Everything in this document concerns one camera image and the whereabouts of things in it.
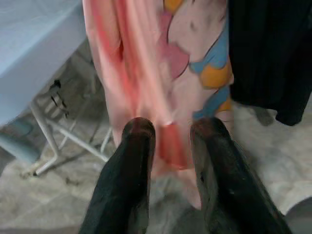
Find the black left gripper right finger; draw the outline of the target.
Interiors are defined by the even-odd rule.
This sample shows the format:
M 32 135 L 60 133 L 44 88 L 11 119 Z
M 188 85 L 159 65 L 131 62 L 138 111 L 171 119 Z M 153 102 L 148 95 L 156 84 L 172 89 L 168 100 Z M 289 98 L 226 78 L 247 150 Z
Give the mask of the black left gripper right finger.
M 190 128 L 190 140 L 208 233 L 291 233 L 284 216 L 220 119 L 195 121 Z

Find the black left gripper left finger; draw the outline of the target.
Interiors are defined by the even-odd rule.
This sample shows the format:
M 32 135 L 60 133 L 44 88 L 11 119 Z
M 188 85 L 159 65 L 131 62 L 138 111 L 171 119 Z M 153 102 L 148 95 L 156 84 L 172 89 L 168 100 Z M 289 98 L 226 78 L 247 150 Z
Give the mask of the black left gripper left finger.
M 146 233 L 155 148 L 156 132 L 148 119 L 136 117 L 125 125 L 120 145 L 98 177 L 79 233 Z

